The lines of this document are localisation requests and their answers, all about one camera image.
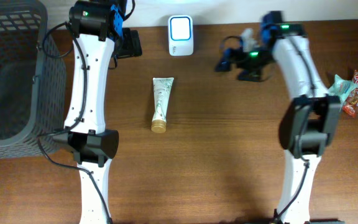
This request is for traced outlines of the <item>white tube with gold cap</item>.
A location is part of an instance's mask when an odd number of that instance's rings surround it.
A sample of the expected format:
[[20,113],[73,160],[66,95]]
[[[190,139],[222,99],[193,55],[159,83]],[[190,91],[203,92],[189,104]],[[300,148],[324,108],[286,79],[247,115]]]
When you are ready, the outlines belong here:
[[167,108],[173,81],[173,77],[153,78],[155,111],[151,130],[155,133],[164,133],[167,130]]

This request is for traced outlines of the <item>teal snack packet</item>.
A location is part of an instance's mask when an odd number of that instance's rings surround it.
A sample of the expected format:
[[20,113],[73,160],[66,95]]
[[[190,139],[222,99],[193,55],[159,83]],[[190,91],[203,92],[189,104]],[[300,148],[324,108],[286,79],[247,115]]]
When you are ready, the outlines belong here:
[[351,92],[356,88],[357,85],[353,81],[335,75],[334,83],[328,89],[328,108],[341,110]]

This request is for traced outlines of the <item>red snack bar wrapper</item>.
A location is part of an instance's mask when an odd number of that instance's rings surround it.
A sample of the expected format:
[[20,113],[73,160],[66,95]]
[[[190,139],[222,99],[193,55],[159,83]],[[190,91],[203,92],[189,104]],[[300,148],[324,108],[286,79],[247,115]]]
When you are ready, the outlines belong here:
[[353,118],[356,117],[356,106],[358,104],[358,71],[354,70],[352,82],[356,84],[356,88],[352,90],[347,97],[342,110]]

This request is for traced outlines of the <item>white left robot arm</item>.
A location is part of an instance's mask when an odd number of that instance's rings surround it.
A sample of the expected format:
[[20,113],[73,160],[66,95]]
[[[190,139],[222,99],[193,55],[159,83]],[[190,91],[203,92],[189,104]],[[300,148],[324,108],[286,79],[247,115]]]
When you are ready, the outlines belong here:
[[117,60],[142,55],[137,31],[123,26],[133,12],[125,0],[77,1],[65,23],[73,38],[73,87],[63,129],[53,140],[72,153],[80,173],[80,223],[112,223],[108,178],[119,133],[106,128],[106,81]]

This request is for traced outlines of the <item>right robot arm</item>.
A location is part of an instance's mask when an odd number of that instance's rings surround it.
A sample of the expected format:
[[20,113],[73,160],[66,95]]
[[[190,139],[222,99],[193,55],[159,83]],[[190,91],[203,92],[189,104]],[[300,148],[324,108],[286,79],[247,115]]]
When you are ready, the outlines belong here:
[[270,63],[281,69],[291,102],[278,131],[285,158],[283,189],[268,223],[311,223],[313,179],[333,141],[341,102],[322,82],[302,24],[288,23],[281,11],[270,11],[261,20],[260,38],[261,45],[249,50],[241,36],[236,49],[221,45],[222,56],[214,69],[229,72],[235,65],[242,70],[238,80],[252,82],[262,81],[262,69]]

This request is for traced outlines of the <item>white barcode scanner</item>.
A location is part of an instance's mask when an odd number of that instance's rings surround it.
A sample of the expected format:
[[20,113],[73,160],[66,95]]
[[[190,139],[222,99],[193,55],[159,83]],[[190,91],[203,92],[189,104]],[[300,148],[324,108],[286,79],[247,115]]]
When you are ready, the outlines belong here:
[[194,52],[193,20],[189,15],[168,18],[168,49],[174,57],[189,56]]

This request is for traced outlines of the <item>grey plastic mesh basket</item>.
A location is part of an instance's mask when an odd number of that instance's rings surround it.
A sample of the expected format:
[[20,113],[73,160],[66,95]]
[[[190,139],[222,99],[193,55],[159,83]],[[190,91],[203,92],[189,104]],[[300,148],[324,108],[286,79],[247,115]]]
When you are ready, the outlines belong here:
[[63,126],[66,68],[40,1],[0,1],[0,159],[39,156],[37,136]]

